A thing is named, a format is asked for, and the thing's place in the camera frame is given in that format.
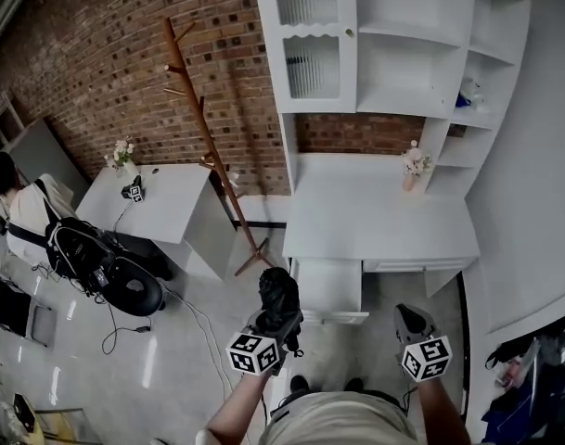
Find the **grey flat case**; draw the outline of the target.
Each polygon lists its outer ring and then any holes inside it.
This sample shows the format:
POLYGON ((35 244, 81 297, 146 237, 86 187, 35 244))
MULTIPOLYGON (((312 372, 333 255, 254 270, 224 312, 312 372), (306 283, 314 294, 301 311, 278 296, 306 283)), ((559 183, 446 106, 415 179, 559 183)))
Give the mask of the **grey flat case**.
POLYGON ((49 307, 36 305, 29 317, 28 338, 47 348, 52 342, 55 325, 56 313, 49 307))

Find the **white vase with white flowers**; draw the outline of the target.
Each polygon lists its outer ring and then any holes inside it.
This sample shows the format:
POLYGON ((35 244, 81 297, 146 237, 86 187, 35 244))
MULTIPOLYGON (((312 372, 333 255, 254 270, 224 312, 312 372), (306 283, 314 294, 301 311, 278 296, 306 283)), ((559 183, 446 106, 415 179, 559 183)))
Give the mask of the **white vase with white flowers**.
POLYGON ((107 166, 113 169, 118 176, 128 175, 135 178, 139 170, 133 160, 135 144, 131 137, 118 139, 113 151, 104 156, 107 166))

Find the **white desk drawer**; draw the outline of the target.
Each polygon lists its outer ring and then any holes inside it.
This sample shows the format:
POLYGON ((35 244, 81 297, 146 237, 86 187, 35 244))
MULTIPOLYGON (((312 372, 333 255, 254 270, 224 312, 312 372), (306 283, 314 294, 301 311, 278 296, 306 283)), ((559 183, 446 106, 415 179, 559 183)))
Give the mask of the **white desk drawer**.
POLYGON ((364 273, 407 273, 441 270, 462 270, 468 265, 467 259, 434 259, 434 260, 365 260, 364 273))
POLYGON ((299 288, 306 324, 362 324, 362 262, 303 258, 293 259, 291 277, 299 288))

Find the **black shoulder bag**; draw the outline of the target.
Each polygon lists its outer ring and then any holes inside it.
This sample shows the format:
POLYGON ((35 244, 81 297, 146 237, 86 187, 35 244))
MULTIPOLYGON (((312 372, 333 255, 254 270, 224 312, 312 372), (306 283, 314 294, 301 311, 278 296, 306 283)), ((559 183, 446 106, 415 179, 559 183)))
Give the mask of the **black shoulder bag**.
POLYGON ((523 356, 532 344, 533 336, 518 337, 500 344, 486 359, 485 369, 492 370, 499 362, 506 363, 518 356, 523 356))

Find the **person's left forearm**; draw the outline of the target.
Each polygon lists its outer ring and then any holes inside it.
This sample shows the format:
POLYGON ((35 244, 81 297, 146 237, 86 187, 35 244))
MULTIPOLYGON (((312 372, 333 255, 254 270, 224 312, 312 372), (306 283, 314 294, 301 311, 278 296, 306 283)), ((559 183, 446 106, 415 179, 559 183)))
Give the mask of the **person's left forearm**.
POLYGON ((221 445, 240 445, 261 401, 271 374, 244 375, 230 396, 206 425, 221 445))

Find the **black box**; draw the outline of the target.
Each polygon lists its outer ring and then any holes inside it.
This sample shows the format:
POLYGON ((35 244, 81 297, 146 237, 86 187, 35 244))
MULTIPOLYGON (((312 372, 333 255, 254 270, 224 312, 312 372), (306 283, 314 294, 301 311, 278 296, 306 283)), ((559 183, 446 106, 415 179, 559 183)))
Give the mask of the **black box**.
POLYGON ((26 337, 32 297, 13 289, 0 279, 0 325, 20 337, 26 337))

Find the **person's light shirt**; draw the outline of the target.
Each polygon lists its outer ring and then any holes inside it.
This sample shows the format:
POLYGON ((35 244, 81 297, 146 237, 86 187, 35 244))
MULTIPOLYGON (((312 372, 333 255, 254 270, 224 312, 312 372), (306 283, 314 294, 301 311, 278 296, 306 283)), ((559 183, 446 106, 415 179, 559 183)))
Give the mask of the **person's light shirt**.
POLYGON ((259 445, 419 445, 399 407, 357 392, 306 394, 279 408, 259 445))

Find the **white desk with hutch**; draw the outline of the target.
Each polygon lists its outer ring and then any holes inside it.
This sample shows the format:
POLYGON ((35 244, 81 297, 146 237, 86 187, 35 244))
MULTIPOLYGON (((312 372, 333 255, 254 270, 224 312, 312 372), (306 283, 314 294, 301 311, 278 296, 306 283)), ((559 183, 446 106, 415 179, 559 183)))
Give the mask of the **white desk with hutch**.
POLYGON ((293 259, 467 259, 420 272, 434 294, 480 254, 466 195, 506 115, 531 0, 356 0, 352 113, 281 113, 293 259), (485 102, 457 108, 462 79, 485 102), (407 193, 402 154, 417 140, 433 169, 407 193))

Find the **yellow frame object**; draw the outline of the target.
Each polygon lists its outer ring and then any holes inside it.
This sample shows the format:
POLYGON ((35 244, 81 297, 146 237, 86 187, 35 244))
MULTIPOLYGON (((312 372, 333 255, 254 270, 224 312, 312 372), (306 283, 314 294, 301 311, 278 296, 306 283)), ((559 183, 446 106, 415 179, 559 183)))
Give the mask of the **yellow frame object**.
POLYGON ((35 412, 21 394, 14 394, 12 408, 19 422, 20 442, 23 445, 45 445, 45 437, 35 412))

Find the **white glass cabinet door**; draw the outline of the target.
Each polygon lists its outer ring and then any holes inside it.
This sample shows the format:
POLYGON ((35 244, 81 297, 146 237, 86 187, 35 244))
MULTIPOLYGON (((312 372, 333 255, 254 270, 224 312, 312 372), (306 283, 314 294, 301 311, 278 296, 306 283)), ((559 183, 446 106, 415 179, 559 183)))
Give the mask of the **white glass cabinet door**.
POLYGON ((258 5, 277 110, 354 112, 356 0, 258 0, 258 5))

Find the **black cloth item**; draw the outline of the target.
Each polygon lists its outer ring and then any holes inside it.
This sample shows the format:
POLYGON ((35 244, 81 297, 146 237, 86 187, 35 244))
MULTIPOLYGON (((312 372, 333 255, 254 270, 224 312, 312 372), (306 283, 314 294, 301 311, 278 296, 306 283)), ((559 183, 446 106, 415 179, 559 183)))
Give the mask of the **black cloth item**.
POLYGON ((294 357, 301 357, 298 335, 303 315, 297 282, 281 267, 268 268, 260 277, 259 294, 262 308, 255 320, 255 331, 274 338, 294 357))

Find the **closed white desk drawer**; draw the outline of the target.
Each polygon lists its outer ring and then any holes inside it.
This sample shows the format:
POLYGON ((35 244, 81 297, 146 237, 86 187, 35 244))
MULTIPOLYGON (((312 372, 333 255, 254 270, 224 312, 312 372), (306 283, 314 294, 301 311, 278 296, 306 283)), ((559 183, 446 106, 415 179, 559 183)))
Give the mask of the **closed white desk drawer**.
POLYGON ((434 259, 434 260, 365 260, 364 273, 407 273, 441 270, 462 270, 468 265, 467 259, 434 259))

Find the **idle black gripper device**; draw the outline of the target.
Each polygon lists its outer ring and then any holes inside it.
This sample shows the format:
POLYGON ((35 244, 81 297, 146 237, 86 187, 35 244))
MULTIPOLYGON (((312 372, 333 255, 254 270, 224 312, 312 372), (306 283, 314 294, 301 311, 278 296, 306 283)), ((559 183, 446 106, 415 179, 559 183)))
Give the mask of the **idle black gripper device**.
POLYGON ((121 195, 125 199, 130 199, 134 203, 143 202, 145 199, 145 188, 142 177, 137 175, 134 180, 122 188, 121 195))

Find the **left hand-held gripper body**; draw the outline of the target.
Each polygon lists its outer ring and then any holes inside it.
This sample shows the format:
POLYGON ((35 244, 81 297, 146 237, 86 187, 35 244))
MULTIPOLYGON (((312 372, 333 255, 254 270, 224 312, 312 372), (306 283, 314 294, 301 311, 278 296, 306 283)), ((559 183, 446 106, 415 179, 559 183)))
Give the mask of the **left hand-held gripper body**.
POLYGON ((257 311, 225 349, 231 368, 248 375, 277 375, 289 353, 295 358, 303 356, 298 341, 302 321, 301 311, 279 323, 270 322, 268 311, 257 311))

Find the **pink vase with flowers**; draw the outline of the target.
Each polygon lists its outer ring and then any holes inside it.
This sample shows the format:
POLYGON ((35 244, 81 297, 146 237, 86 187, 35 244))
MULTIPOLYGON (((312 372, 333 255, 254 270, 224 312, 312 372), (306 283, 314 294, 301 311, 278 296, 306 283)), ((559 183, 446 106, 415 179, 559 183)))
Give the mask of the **pink vase with flowers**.
POLYGON ((410 193, 414 189, 425 189, 433 169, 433 159, 420 148, 417 140, 412 140, 410 147, 402 154, 402 164, 403 190, 410 193))

